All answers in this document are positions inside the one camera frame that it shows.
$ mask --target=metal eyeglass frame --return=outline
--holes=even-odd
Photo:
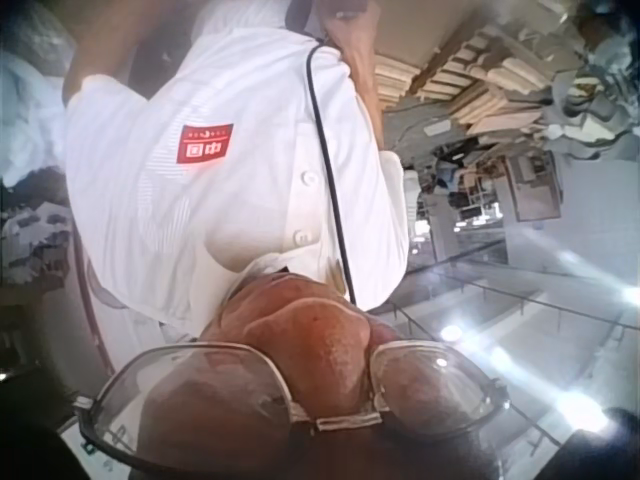
[[[464,373],[470,379],[472,379],[476,385],[482,390],[485,395],[485,399],[489,400],[490,403],[494,406],[493,410],[489,412],[487,415],[471,422],[470,424],[459,427],[455,430],[449,432],[441,432],[435,434],[424,434],[419,433],[417,431],[411,430],[404,425],[404,423],[398,419],[393,411],[387,406],[386,402],[383,398],[383,388],[382,385],[379,384],[376,377],[371,373],[371,367],[375,365],[376,359],[379,355],[389,350],[397,350],[397,349],[428,349],[429,351],[441,350],[448,357],[454,357],[460,361],[460,365],[464,365]],[[275,365],[275,363],[259,352],[254,348],[251,348],[246,345],[240,344],[231,344],[231,343],[192,343],[192,344],[184,344],[179,346],[169,346],[169,347],[160,347],[156,349],[149,350],[147,352],[138,355],[136,358],[131,360],[124,368],[122,368],[116,375],[114,375],[109,382],[105,385],[103,390],[100,392],[98,397],[95,400],[89,399],[87,397],[78,397],[76,402],[74,403],[74,410],[78,417],[80,433],[82,437],[99,451],[103,452],[107,456],[113,458],[114,460],[127,465],[135,470],[142,471],[145,473],[160,475],[162,477],[177,477],[177,478],[216,478],[216,473],[202,473],[202,472],[187,472],[180,469],[175,469],[167,466],[158,465],[156,463],[149,462],[147,460],[143,460],[141,458],[136,457],[135,455],[130,455],[119,448],[110,445],[105,440],[100,438],[95,430],[95,422],[93,422],[93,418],[96,414],[96,411],[101,406],[103,400],[107,397],[107,395],[111,392],[111,390],[118,384],[118,381],[125,375],[129,369],[138,363],[142,358],[152,355],[154,353],[162,353],[162,352],[170,352],[170,351],[179,351],[179,350],[236,350],[248,352],[254,355],[257,355],[263,362],[265,362],[272,370],[274,374],[274,378],[277,380],[279,387],[283,393],[284,400],[286,402],[287,410],[289,412],[290,426],[293,427],[295,424],[309,424],[310,430],[315,432],[332,432],[338,430],[355,430],[360,428],[372,427],[375,425],[386,425],[389,426],[396,431],[399,431],[406,437],[413,438],[414,440],[421,441],[423,443],[435,443],[438,441],[443,441],[451,438],[455,438],[467,433],[471,433],[479,430],[489,422],[491,422],[494,418],[496,418],[500,413],[507,410],[511,406],[511,400],[509,394],[507,392],[506,386],[502,383],[501,380],[494,379],[491,380],[477,365],[475,365],[471,360],[466,358],[457,350],[454,350],[451,347],[448,347],[442,343],[438,342],[428,342],[428,341],[396,341],[390,342],[384,345],[379,346],[374,353],[371,355],[369,359],[369,376],[371,379],[371,387],[373,390],[373,395],[371,401],[369,402],[368,408],[365,408],[363,412],[350,415],[347,417],[335,417],[335,418],[324,418],[316,421],[311,421],[309,416],[306,414],[304,409],[293,401],[291,391],[284,380],[284,377],[280,373],[280,370]],[[229,478],[255,478],[247,475],[229,475],[220,473],[220,478],[229,479]]]

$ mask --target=eyeglasses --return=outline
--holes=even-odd
[[[510,406],[500,381],[439,343],[382,345],[369,375],[363,412],[312,420],[253,348],[165,347],[134,359],[95,401],[79,398],[76,412],[89,443],[136,470],[229,478],[274,471],[300,434],[379,426],[434,442],[475,431]]]

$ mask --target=black strap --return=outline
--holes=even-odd
[[[338,245],[340,247],[340,256],[342,257],[342,267],[344,269],[344,279],[347,283],[347,289],[349,290],[349,297],[351,303],[357,305],[356,292],[353,288],[353,279],[351,277],[351,267],[349,265],[349,258],[347,257],[347,246],[344,241],[344,231],[342,228],[342,217],[340,215],[340,204],[338,202],[338,192],[336,190],[336,181],[333,176],[333,168],[331,166],[331,156],[329,155],[329,146],[327,144],[327,137],[324,133],[324,126],[322,124],[322,116],[320,115],[320,107],[318,106],[318,98],[316,97],[316,88],[313,83],[313,71],[311,69],[311,62],[313,56],[324,45],[320,44],[311,50],[309,57],[307,57],[307,81],[309,82],[309,94],[311,95],[311,104],[313,105],[313,113],[316,117],[316,126],[318,127],[318,137],[320,138],[320,146],[322,147],[322,156],[324,157],[324,166],[327,171],[327,183],[329,184],[329,194],[331,195],[331,204],[333,206],[333,217],[336,222],[336,234],[338,236]]]

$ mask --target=eyeglass lens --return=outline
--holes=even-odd
[[[371,370],[406,428],[438,435],[465,428],[495,408],[465,362],[444,349],[407,346],[380,352]]]
[[[95,430],[154,464],[252,473],[288,444],[288,404],[270,366],[233,349],[176,349],[133,364],[103,399]]]

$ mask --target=shirt sleeve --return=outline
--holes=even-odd
[[[404,170],[400,157],[393,152],[383,151],[379,153],[379,162],[383,182],[376,191],[376,208],[369,212],[369,215],[377,218],[363,223],[376,225],[377,231],[363,232],[365,235],[368,233],[368,240],[364,240],[365,237],[362,239],[368,245],[364,244],[358,249],[368,251],[368,258],[357,260],[360,264],[361,273],[358,277],[361,288],[355,286],[358,306],[365,311],[388,300],[407,272],[409,257]]]
[[[139,168],[127,148],[146,104],[117,80],[95,75],[67,108],[63,168],[74,219],[101,282],[119,248],[116,220],[130,199],[127,181]]]
[[[87,77],[67,108],[63,168],[70,190],[78,183],[109,182],[124,162],[133,125],[147,100],[105,75]]]

